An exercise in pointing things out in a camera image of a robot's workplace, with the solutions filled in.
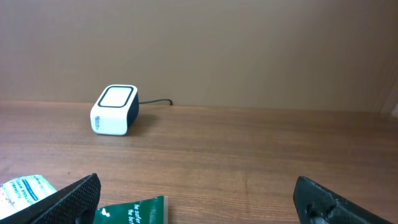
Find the green package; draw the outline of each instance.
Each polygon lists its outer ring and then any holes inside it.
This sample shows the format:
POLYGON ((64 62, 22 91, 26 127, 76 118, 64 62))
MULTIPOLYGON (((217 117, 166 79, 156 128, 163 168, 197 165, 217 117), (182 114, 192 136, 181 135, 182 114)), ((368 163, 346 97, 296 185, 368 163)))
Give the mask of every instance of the green package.
POLYGON ((158 196, 99 208, 95 211, 93 224, 167 224, 167 212, 167 197, 158 196))

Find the power cord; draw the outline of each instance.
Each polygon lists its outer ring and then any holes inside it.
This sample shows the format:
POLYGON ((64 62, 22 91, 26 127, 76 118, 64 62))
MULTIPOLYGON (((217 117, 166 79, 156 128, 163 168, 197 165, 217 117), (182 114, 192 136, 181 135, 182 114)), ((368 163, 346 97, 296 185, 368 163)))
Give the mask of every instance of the power cord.
POLYGON ((161 102, 161 101, 169 101, 170 102, 170 106, 173 106, 173 101, 170 100, 170 99, 159 99, 159 100, 144 101, 144 102, 139 102, 139 104, 156 103, 156 102, 161 102))

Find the small white box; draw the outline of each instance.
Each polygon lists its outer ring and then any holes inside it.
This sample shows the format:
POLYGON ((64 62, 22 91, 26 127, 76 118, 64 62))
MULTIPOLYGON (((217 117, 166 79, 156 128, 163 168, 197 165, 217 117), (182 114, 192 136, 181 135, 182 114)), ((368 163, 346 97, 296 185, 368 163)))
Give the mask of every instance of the small white box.
POLYGON ((110 85, 91 109, 91 127, 97 134, 125 135, 138 111, 137 87, 110 85))

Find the white and teal packet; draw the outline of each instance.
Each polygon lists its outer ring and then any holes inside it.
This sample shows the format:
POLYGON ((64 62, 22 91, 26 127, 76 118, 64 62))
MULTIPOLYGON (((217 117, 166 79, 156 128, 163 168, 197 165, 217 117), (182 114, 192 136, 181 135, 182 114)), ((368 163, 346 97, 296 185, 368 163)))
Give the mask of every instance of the white and teal packet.
POLYGON ((27 208, 57 190, 41 175, 10 180, 0 185, 0 220, 27 208))

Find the wooden tabletop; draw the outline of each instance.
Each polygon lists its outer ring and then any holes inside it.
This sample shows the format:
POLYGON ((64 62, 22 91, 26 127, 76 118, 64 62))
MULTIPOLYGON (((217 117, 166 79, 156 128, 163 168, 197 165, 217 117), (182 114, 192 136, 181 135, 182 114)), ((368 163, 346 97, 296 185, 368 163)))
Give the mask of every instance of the wooden tabletop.
POLYGON ((0 102, 0 182, 96 172, 99 206, 168 195, 170 223, 298 223, 305 175, 398 223, 398 121, 368 113, 141 106, 127 136, 91 103, 0 102))

